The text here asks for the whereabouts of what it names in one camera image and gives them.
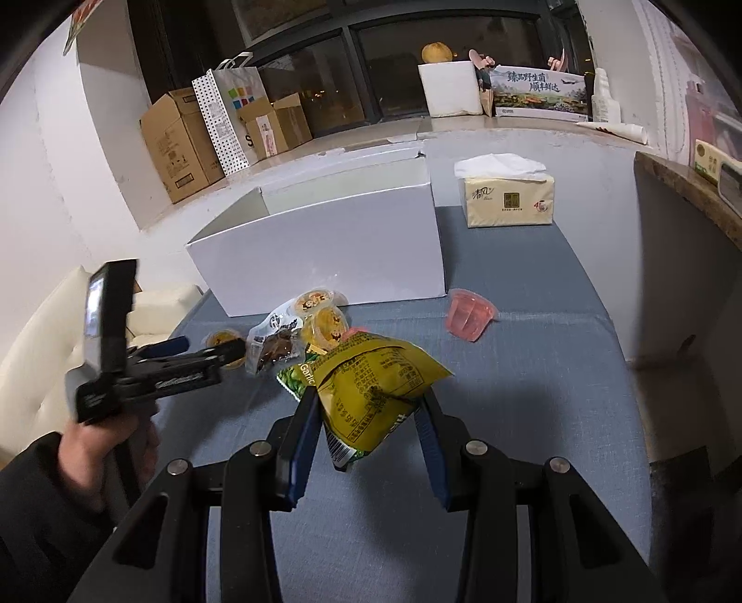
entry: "white shopping bag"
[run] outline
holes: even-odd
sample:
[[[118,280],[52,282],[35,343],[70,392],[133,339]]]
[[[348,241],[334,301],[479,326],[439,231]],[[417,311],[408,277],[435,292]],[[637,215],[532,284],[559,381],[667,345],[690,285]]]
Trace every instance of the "white shopping bag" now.
[[[243,61],[235,67],[240,57]],[[242,52],[193,80],[206,129],[226,176],[257,161],[252,140],[237,116],[237,109],[267,96],[257,67],[244,67],[251,58],[252,53]]]

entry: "pink jelly cup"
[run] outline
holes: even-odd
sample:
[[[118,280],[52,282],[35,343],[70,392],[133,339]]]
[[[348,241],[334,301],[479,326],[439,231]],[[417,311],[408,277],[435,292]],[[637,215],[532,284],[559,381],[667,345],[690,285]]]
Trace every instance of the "pink jelly cup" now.
[[[451,289],[451,307],[446,317],[446,329],[453,335],[475,342],[482,331],[497,318],[497,308],[482,296],[466,289]]]

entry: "shelf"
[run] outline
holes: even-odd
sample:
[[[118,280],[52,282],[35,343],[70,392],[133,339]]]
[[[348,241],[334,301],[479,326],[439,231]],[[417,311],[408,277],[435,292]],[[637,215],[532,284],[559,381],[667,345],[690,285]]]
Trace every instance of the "shelf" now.
[[[640,166],[696,206],[737,249],[742,250],[742,218],[724,202],[708,180],[688,166],[641,151],[634,157],[634,165]]]

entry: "black sleeve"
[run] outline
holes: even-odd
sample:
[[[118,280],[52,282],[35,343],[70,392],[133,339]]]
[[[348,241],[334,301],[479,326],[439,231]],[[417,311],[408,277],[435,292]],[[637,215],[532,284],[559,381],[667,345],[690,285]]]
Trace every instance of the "black sleeve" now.
[[[113,529],[67,496],[61,438],[39,438],[0,471],[0,602],[67,601]]]

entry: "metal screw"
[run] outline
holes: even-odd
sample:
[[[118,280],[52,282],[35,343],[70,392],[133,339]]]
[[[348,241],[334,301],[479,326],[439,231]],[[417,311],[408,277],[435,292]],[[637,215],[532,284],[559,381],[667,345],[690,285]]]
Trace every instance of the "metal screw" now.
[[[549,461],[549,466],[551,467],[551,471],[555,473],[566,473],[571,467],[569,461],[562,457],[554,457],[551,459]]]
[[[273,448],[270,442],[266,442],[265,440],[258,440],[250,444],[250,454],[254,457],[264,457],[266,454],[270,454],[271,450]]]
[[[487,444],[479,440],[469,440],[466,442],[466,452],[473,454],[475,457],[481,457],[487,451]]]
[[[182,458],[171,460],[170,463],[168,463],[168,473],[170,475],[180,475],[181,473],[185,473],[187,468],[188,461]]]

